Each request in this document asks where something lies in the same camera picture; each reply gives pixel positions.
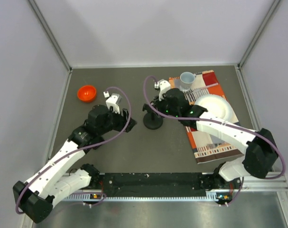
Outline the black phone stand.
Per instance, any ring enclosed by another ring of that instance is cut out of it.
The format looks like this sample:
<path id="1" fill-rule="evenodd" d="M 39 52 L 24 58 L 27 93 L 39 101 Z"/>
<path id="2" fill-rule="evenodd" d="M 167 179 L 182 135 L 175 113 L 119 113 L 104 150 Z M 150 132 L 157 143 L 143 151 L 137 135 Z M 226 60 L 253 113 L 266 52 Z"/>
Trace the black phone stand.
<path id="1" fill-rule="evenodd" d="M 146 111 L 143 117 L 143 124 L 150 130 L 157 130 L 163 124 L 163 118 L 156 114 L 148 104 L 144 104 L 142 111 Z"/>

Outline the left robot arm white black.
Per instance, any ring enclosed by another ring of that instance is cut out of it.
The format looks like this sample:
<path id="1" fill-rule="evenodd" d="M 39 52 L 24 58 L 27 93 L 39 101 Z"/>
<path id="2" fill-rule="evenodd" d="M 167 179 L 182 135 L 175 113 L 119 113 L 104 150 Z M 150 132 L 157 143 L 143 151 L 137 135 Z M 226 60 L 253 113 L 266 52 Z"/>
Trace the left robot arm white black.
<path id="1" fill-rule="evenodd" d="M 136 121 L 131 109 L 120 109 L 119 105 L 95 105 L 84 123 L 74 129 L 59 151 L 31 178 L 18 181 L 13 186 L 15 211 L 26 214 L 35 223 L 46 219 L 54 207 L 74 192 L 99 184 L 98 171 L 93 165 L 84 164 L 71 176 L 66 171 L 83 158 L 91 149 L 109 143 L 103 135 L 117 131 L 129 132 Z"/>

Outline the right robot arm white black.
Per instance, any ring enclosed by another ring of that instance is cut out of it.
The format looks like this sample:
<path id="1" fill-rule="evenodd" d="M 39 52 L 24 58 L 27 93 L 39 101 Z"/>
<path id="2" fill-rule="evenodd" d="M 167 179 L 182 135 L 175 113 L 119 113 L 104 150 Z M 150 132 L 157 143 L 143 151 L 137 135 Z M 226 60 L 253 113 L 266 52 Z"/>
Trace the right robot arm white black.
<path id="1" fill-rule="evenodd" d="M 219 95 L 204 95 L 190 104 L 182 91 L 173 88 L 156 96 L 149 107 L 162 117 L 177 119 L 183 126 L 214 136 L 243 154 L 214 170 L 213 181 L 219 188 L 245 176 L 265 179 L 279 157 L 272 133 L 264 128 L 255 131 L 231 123 L 232 107 Z"/>

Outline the light blue cup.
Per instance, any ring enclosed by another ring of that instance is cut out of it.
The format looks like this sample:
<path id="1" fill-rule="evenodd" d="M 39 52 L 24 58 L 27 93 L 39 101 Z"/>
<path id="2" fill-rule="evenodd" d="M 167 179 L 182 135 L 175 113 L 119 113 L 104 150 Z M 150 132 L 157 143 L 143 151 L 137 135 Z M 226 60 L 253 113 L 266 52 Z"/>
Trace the light blue cup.
<path id="1" fill-rule="evenodd" d="M 191 72 L 183 72 L 180 75 L 180 90 L 183 92 L 189 91 L 192 88 L 196 74 Z"/>

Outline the white plate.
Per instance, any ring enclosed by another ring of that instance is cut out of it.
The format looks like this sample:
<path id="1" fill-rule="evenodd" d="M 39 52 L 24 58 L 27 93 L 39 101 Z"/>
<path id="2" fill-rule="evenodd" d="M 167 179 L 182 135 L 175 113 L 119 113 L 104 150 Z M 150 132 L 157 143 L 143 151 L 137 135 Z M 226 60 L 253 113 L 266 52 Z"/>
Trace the white plate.
<path id="1" fill-rule="evenodd" d="M 195 101 L 195 105 L 206 108 L 216 117 L 226 121 L 231 120 L 233 109 L 226 99 L 219 95 L 208 94 L 199 97 Z"/>

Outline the orange bowl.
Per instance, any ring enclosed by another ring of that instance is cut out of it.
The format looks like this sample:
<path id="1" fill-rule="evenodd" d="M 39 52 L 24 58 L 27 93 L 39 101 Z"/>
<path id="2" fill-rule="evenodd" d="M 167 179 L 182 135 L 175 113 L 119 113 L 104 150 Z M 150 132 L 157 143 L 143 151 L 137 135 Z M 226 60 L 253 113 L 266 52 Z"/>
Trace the orange bowl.
<path id="1" fill-rule="evenodd" d="M 92 85 L 82 86 L 77 92 L 78 99 L 85 103 L 92 102 L 96 98 L 96 95 L 96 88 Z"/>

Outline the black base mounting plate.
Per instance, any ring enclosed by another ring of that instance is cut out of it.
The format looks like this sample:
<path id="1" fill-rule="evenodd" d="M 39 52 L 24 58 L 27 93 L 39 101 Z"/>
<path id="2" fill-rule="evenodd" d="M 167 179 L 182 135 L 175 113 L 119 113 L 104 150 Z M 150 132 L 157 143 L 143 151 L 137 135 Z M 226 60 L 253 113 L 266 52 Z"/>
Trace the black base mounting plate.
<path id="1" fill-rule="evenodd" d="M 212 189 L 197 172 L 105 173 L 100 180 L 108 197 L 201 197 Z"/>

